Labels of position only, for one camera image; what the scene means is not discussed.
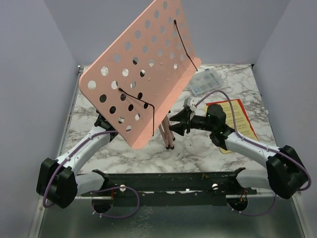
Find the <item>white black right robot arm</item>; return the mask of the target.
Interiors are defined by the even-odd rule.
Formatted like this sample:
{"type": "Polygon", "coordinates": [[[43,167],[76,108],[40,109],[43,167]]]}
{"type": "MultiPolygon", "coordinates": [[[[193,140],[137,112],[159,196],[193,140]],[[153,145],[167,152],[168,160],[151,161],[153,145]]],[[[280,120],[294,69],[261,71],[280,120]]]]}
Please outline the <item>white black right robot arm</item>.
{"type": "Polygon", "coordinates": [[[170,120],[175,122],[169,127],[171,131],[181,136],[189,133],[191,129],[209,131],[215,146],[239,153],[266,168],[264,176],[249,175],[230,179],[228,189],[233,194],[239,194],[246,187],[251,187],[251,181],[255,179],[262,180],[266,189],[274,191],[281,198],[289,199],[309,182],[307,170],[292,147],[269,147],[239,136],[226,124],[226,113],[221,105],[209,105],[205,116],[197,116],[189,106],[185,106],[170,120]]]}

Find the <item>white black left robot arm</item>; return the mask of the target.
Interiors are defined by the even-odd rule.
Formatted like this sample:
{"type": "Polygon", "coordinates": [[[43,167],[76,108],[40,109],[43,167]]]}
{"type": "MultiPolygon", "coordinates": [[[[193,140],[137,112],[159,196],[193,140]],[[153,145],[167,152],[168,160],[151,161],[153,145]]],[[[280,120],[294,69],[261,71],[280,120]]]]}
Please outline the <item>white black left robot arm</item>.
{"type": "Polygon", "coordinates": [[[110,184],[99,170],[80,175],[82,167],[102,147],[109,144],[118,132],[101,115],[92,129],[73,148],[56,159],[46,158],[38,176],[36,192],[43,197],[43,207],[57,205],[60,208],[69,206],[76,196],[96,192],[104,196],[109,192],[110,184]]]}

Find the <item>pink perforated music stand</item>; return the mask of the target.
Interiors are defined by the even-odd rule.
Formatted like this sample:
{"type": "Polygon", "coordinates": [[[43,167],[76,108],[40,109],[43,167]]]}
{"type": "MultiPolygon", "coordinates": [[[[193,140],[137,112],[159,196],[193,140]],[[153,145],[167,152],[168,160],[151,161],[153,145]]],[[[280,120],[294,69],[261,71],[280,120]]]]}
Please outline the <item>pink perforated music stand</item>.
{"type": "Polygon", "coordinates": [[[82,74],[79,89],[140,149],[200,64],[181,1],[155,0],[82,74]]]}

